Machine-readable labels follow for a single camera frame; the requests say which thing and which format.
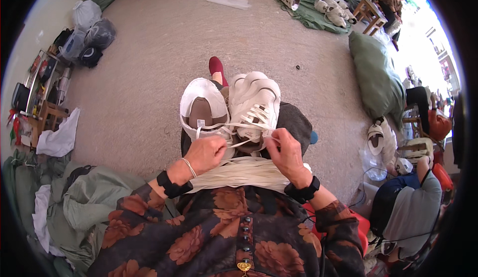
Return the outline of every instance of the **beige carpet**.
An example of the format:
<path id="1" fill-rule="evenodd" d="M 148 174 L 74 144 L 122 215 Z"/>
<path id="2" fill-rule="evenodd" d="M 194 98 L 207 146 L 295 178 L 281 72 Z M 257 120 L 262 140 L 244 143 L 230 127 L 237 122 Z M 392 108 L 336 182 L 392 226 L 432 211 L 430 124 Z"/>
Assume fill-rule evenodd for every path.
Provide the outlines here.
<path id="1" fill-rule="evenodd" d="M 182 91 L 209 77 L 257 70 L 308 117 L 319 141 L 304 157 L 321 183 L 349 202 L 371 124 L 362 109 L 348 36 L 305 28 L 275 0 L 248 10 L 206 0 L 116 0 L 103 13 L 118 31 L 94 69 L 75 69 L 67 106 L 82 109 L 75 161 L 142 176 L 180 156 Z"/>

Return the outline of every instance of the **red slipper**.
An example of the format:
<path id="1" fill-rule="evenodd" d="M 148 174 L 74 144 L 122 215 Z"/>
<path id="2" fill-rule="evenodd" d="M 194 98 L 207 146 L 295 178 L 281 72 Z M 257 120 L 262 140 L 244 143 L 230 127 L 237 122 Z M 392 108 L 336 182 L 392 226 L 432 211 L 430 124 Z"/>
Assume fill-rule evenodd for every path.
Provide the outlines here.
<path id="1" fill-rule="evenodd" d="M 229 86 L 228 82 L 226 81 L 226 78 L 224 77 L 224 68 L 222 67 L 222 63 L 216 56 L 211 57 L 211 59 L 209 60 L 209 72 L 211 73 L 211 76 L 215 72 L 220 72 L 222 75 L 222 86 Z"/>

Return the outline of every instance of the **sneaker pile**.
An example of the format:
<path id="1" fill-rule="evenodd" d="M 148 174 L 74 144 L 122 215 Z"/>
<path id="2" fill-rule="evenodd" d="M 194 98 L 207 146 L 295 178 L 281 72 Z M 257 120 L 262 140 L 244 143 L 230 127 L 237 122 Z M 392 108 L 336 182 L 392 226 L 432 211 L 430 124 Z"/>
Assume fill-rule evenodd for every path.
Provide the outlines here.
<path id="1" fill-rule="evenodd" d="M 228 149 L 223 159 L 235 155 L 235 148 L 253 154 L 265 148 L 265 137 L 275 130 L 281 91 L 276 82 L 253 71 L 233 78 L 229 87 L 229 108 L 217 87 L 197 78 L 189 83 L 180 105 L 183 129 L 194 141 L 219 135 Z"/>

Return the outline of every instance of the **gray shirt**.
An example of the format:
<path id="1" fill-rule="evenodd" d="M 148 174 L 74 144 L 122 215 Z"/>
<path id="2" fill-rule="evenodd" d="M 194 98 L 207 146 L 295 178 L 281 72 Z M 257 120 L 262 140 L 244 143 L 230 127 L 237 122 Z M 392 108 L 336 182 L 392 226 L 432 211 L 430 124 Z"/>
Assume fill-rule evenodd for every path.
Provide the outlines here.
<path id="1" fill-rule="evenodd" d="M 383 231 L 386 240 L 394 241 L 431 232 L 440 210 L 442 188 L 430 171 L 421 188 L 404 187 L 397 196 L 390 220 Z M 403 259 L 420 251 L 430 234 L 397 241 Z"/>

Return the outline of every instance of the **shoelace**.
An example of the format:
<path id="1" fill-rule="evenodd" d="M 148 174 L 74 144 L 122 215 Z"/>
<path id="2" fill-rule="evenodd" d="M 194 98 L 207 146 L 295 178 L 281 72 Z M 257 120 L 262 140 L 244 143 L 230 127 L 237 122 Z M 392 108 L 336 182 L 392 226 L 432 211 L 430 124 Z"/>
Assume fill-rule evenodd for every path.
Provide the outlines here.
<path id="1" fill-rule="evenodd" d="M 289 184 L 289 180 L 271 160 L 243 156 L 221 161 L 218 167 L 191 179 L 191 183 L 194 188 L 188 193 L 203 189 L 249 185 L 284 194 L 284 188 Z"/>
<path id="2" fill-rule="evenodd" d="M 217 127 L 220 127 L 221 129 L 223 129 L 224 131 L 226 131 L 227 133 L 229 133 L 230 135 L 236 135 L 237 132 L 233 132 L 231 130 L 229 130 L 228 128 L 226 128 L 224 125 L 230 125 L 230 126 L 236 126 L 236 127 L 245 127 L 245 128 L 249 128 L 249 129 L 256 129 L 256 130 L 271 130 L 273 131 L 274 129 L 269 126 L 268 124 L 266 124 L 267 122 L 267 119 L 269 118 L 269 110 L 268 109 L 261 109 L 260 108 L 260 105 L 258 104 L 254 104 L 254 106 L 251 107 L 251 109 L 246 112 L 246 115 L 241 115 L 241 118 L 244 120 L 244 121 L 247 121 L 248 124 L 243 124 L 243 123 L 229 123 L 229 124 L 215 124 L 215 125 L 210 125 L 210 126 L 200 126 L 197 128 L 196 130 L 196 139 L 199 138 L 199 135 L 200 135 L 200 132 L 201 132 L 201 129 L 214 129 L 214 128 L 217 128 Z M 259 122 L 258 123 L 254 123 L 254 118 L 258 118 L 259 119 Z M 253 141 L 253 140 L 258 140 L 260 139 L 260 136 L 257 136 L 257 137 L 252 137 L 246 141 L 243 141 L 241 143 L 236 143 L 234 144 L 232 139 L 230 140 L 227 140 L 227 144 L 228 144 L 228 148 L 235 148 L 235 147 L 238 147 L 238 146 L 241 146 L 249 141 Z"/>

